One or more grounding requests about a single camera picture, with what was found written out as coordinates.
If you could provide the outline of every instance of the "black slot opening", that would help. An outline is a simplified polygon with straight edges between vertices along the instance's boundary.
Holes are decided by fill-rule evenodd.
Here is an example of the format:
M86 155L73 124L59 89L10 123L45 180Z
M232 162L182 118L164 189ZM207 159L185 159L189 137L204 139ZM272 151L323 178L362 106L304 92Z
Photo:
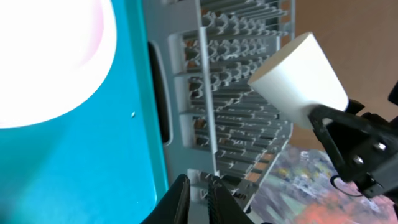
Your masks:
M388 100L398 106L398 82L388 96Z
M224 175L224 177L221 180L231 184L232 186L238 186L239 183L242 181L242 179L230 175Z
M152 70L152 81L154 82L155 100L157 115L159 118L160 134L162 135L162 142L166 143L170 140L170 126L169 115L167 114L166 92L164 89L162 72L158 62L155 47L148 43L150 69Z

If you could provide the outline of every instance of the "metal rod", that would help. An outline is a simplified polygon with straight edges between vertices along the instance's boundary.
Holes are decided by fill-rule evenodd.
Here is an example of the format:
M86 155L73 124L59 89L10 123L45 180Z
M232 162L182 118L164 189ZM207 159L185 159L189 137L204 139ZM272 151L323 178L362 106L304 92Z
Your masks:
M264 121L264 120L258 120L258 119L246 119L246 118L242 118L241 121L243 123L247 123L247 124L258 124L258 125L265 125L268 126L270 125L270 121Z
M262 112L262 113L254 113L254 117L255 118L261 118L261 119L277 119L278 118L278 114L274 114L274 113L266 113L266 112Z
M296 2L295 0L290 0L290 40L294 40L295 35L295 21L296 21Z
M195 134L197 135L202 135L202 136L207 136L208 135L208 131L205 129L195 129ZM216 136L218 138L224 138L224 139L228 139L230 138L230 134L226 134L226 133L216 133Z
M187 73L201 73L202 69L201 67L197 67L197 68L188 68L187 69ZM210 68L210 72L211 73L215 73L215 72L223 72L225 71L225 68L223 67L219 67L219 68Z
M223 13L228 13L228 12L233 12L235 15L240 15L242 13L245 12L251 12L254 10L258 10L258 9L268 9L269 8L269 4L265 3L265 4L247 4L247 7L234 7L232 9L229 10L223 10Z
M226 110L262 111L264 110L264 107L259 105L235 103L229 105Z
M254 118L255 115L244 111L222 111L215 112L215 116L238 117L238 118Z
M229 87L230 86L224 86L222 89L219 89L217 93L248 93L252 91L251 88L245 88L245 87L229 88Z
M248 158L248 157L243 157L243 156L234 156L234 155L231 155L231 154L225 154L225 155L223 155L223 157L226 158L226 159L231 159L231 160L236 161L236 162L244 162L244 163L248 163L248 164L255 164L256 163L256 160Z
M254 128L254 127L242 127L242 128L234 128L230 129L232 132L241 132L248 134L262 134L264 130L262 128Z
M222 7L217 9L217 11L221 11L227 14L235 14L239 9L249 9L250 7L257 7L259 5L260 4L258 2L247 2L244 4L235 4L232 6Z
M264 17L264 16L271 16L274 14L278 14L283 12L281 9L277 9L276 7L270 7L269 10L266 10L264 12L261 11L256 11L256 12L249 12L245 15L246 18L255 18L255 17Z
M286 16L287 12L280 12L278 14L271 14L271 15L263 15L258 17L252 17L252 19L272 19L275 17Z
M263 7L263 8L259 8L253 11L249 11L249 12L243 12L243 13L238 13L236 15L238 16L244 16L249 18L250 16L253 15L261 15L261 14L265 14L265 13L271 13L271 12L276 12L277 8L276 7Z
M253 0L220 0L202 4L202 7L209 10L222 9L231 6L243 6L250 2L253 2Z
M266 151L263 147L256 147L256 146L246 146L245 149L250 152L260 152L263 153Z
M238 141L246 141L246 142L255 142L256 138L240 135L240 134L232 134L230 137L231 140L238 140Z
M231 40L231 39L258 39L260 37L275 36L275 35L210 35L210 40Z
M217 125L223 125L223 126L229 126L229 127L237 127L237 128L240 128L243 125L242 122L225 121L225 120L222 120L222 119L216 119L216 124Z
M241 93L214 93L214 98L240 98L242 97Z
M247 97L244 96L241 99L243 103L257 104L257 105L269 105L269 103L263 98Z
M219 150L225 150L229 152L237 152L237 153L244 153L246 150L243 147L237 146L225 146L225 145L218 145Z
M210 137L210 149L212 153L217 152L217 142L216 142L216 128L215 128L215 118L214 118L214 107L213 107L213 97L211 93L210 87L210 66L209 61L207 59L207 36L206 36L206 27L199 27L198 30L198 39L200 44L200 56L201 56L201 67L203 72L203 82L204 82L204 91L205 91L205 99L206 99L206 113L207 113L207 127L209 131Z
M206 29L207 35L221 35L222 33L223 33L223 29L220 27L209 27L208 29ZM197 40L198 39L197 32L196 31L187 32L186 34L184 34L183 39L184 40Z
M223 89L229 89L229 90L233 90L233 89L242 89L242 90L246 90L246 91L252 91L252 88L246 83L246 82L234 82L233 85L231 86L224 86Z

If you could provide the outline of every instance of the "black cable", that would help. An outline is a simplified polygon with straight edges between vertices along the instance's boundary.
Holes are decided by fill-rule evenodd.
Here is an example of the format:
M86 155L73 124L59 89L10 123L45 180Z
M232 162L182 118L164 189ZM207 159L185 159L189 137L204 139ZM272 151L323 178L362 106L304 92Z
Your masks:
M339 176L339 175L334 175L333 177L330 178L330 184L331 184L332 186L334 186L335 189L339 190L341 193L343 193L343 194L345 194L345 195L348 195L348 196L350 196L350 197L362 197L362 196L363 196L363 194L360 194L360 195L352 195L352 194L349 194L349 193L347 193L347 192L344 192L343 190L341 190L340 188L338 188L338 187L336 186L336 183L335 183L335 180L336 180L337 178L340 178L340 176Z

